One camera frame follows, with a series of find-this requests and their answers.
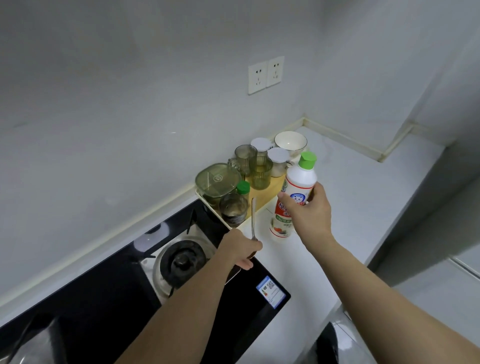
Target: cartoon cat logo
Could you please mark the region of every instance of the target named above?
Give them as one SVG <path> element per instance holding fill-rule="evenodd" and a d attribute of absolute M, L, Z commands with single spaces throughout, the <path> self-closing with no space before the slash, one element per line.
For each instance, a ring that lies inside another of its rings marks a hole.
<path fill-rule="evenodd" d="M 304 194 L 291 194 L 290 197 L 293 198 L 297 204 L 303 205 L 303 201 L 305 201 Z"/>

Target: appliance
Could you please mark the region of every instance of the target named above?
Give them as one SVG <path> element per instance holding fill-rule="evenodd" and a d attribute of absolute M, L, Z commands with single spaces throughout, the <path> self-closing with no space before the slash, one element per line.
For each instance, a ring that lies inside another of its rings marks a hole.
<path fill-rule="evenodd" d="M 227 232 L 196 200 L 1 327 L 0 354 L 37 314 L 48 313 L 59 318 L 69 364 L 113 363 Z M 252 262 L 250 270 L 235 266 L 228 276 L 202 363 L 236 362 L 290 299 L 256 258 Z"/>

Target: hand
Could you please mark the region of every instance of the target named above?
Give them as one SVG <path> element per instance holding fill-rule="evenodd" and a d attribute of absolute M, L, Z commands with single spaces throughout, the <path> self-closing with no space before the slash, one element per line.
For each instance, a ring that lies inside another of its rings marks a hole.
<path fill-rule="evenodd" d="M 315 184 L 309 203 L 304 206 L 285 192 L 280 192 L 278 198 L 292 216 L 293 226 L 308 250 L 318 241 L 333 238 L 332 209 L 321 184 Z"/>
<path fill-rule="evenodd" d="M 250 240 L 240 230 L 232 229 L 223 236 L 216 253 L 223 255 L 223 258 L 230 261 L 232 266 L 236 264 L 240 268 L 249 270 L 253 267 L 253 263 L 247 257 L 261 250 L 262 247 L 262 242 Z"/>

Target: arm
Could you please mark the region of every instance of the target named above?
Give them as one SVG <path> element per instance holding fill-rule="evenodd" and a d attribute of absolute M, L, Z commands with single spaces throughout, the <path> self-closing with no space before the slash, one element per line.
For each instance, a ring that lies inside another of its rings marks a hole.
<path fill-rule="evenodd" d="M 199 363 L 229 272 L 235 263 L 250 269 L 246 257 L 261 248 L 238 229 L 225 234 L 213 258 L 155 313 L 116 364 Z"/>
<path fill-rule="evenodd" d="M 285 193 L 303 244 L 315 257 L 378 363 L 480 363 L 480 349 L 387 286 L 331 232 L 331 208 L 317 183 L 306 206 Z"/>

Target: wall outlet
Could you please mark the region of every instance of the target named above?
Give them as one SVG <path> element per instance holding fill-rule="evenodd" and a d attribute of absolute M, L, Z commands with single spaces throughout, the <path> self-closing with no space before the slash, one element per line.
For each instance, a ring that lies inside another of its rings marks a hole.
<path fill-rule="evenodd" d="M 267 87 L 278 84 L 282 81 L 283 63 L 285 56 L 273 58 L 268 62 Z"/>
<path fill-rule="evenodd" d="M 248 94 L 263 90 L 267 86 L 268 62 L 260 62 L 248 67 Z"/>

